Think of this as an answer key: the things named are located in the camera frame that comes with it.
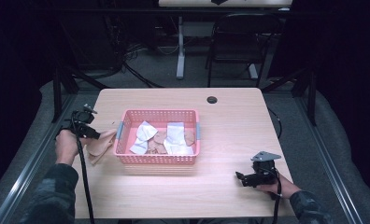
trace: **pink basket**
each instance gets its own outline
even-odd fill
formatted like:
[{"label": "pink basket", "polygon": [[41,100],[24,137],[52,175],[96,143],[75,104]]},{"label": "pink basket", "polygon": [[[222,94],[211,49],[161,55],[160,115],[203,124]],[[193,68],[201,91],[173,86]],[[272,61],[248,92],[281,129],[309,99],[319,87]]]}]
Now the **pink basket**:
[{"label": "pink basket", "polygon": [[[165,130],[168,122],[183,122],[185,130],[194,134],[192,155],[145,154],[137,155],[130,151],[136,140],[139,125],[146,121],[157,130]],[[114,154],[123,163],[145,164],[194,164],[200,151],[199,117],[195,110],[126,110],[122,116],[115,139]]]}]

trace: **wire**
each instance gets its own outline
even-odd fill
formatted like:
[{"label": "wire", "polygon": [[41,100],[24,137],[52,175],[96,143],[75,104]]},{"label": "wire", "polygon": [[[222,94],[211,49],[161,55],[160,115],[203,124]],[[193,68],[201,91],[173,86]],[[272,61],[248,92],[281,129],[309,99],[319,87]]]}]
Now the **wire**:
[{"label": "wire", "polygon": [[92,205],[92,198],[90,196],[90,191],[89,191],[89,181],[87,179],[86,162],[85,162],[85,157],[83,154],[83,147],[79,139],[78,129],[76,128],[77,126],[75,125],[75,121],[74,121],[74,116],[76,113],[77,113],[76,111],[72,113],[71,123],[72,123],[72,127],[74,127],[75,137],[77,138],[78,152],[79,152],[79,157],[80,157],[80,163],[82,166],[83,186],[85,188],[86,200],[87,200],[87,205],[89,208],[90,222],[94,224],[93,205]]},{"label": "wire", "polygon": [[278,172],[278,169],[275,168],[276,173],[273,173],[270,170],[266,170],[264,168],[260,168],[263,171],[268,172],[269,174],[273,175],[277,180],[277,195],[276,195],[276,201],[275,201],[275,211],[273,215],[273,221],[272,224],[278,223],[278,205],[280,204],[281,199],[281,181],[280,181],[280,173]]},{"label": "wire", "polygon": [[163,86],[161,86],[159,84],[156,84],[156,83],[144,78],[143,76],[141,76],[139,73],[136,72],[136,70],[134,70],[132,67],[130,67],[130,65],[127,62],[123,62],[123,66],[125,68],[127,68],[136,78],[138,78],[139,80],[144,82],[149,88],[152,88],[152,87],[164,88]]},{"label": "wire", "polygon": [[282,133],[282,130],[283,130],[283,127],[281,125],[281,120],[280,118],[278,117],[278,115],[272,110],[270,109],[269,107],[267,107],[267,109],[276,117],[277,121],[278,121],[278,126],[279,126],[279,130],[278,130],[278,135],[277,135],[277,139],[280,139],[281,137],[281,133]]}]

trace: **hand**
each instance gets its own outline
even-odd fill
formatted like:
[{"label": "hand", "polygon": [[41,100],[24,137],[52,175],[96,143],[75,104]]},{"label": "hand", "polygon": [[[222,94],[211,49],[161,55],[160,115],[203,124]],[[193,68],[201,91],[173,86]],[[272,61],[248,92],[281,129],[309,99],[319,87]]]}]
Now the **hand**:
[{"label": "hand", "polygon": [[[91,139],[80,138],[82,146],[88,144]],[[69,130],[61,130],[56,136],[56,164],[64,163],[72,165],[75,157],[78,155],[78,145],[76,136]]]},{"label": "hand", "polygon": [[[281,182],[281,195],[282,198],[289,199],[291,196],[301,190],[296,185],[294,185],[290,180],[288,180],[285,176],[280,175],[280,182]],[[278,182],[276,181],[273,185],[259,185],[257,189],[265,192],[273,192],[278,194]]]}]

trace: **chair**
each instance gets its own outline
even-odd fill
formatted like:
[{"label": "chair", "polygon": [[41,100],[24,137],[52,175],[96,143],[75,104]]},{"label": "chair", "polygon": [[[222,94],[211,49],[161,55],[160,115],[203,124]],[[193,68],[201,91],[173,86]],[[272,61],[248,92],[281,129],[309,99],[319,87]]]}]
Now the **chair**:
[{"label": "chair", "polygon": [[232,13],[219,18],[213,27],[206,59],[208,84],[211,85],[212,63],[244,63],[248,70],[253,63],[261,69],[256,87],[259,87],[269,40],[280,28],[280,21],[270,14]]}]

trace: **wooden table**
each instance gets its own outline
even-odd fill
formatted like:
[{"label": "wooden table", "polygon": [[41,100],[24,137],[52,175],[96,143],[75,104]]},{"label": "wooden table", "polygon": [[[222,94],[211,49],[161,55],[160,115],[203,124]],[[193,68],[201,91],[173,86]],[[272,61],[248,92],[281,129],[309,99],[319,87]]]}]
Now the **wooden table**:
[{"label": "wooden table", "polygon": [[[206,98],[215,96],[210,104]],[[94,217],[195,218],[272,217],[274,201],[242,187],[235,171],[253,174],[250,158],[260,151],[280,155],[277,169],[292,180],[266,104],[259,89],[121,89],[103,90],[91,126],[98,132],[118,128],[126,109],[196,109],[201,151],[194,165],[124,165],[109,150],[87,163]],[[80,161],[74,168],[81,174]],[[80,175],[76,218],[88,218]],[[280,216],[293,216],[282,200]]]}]

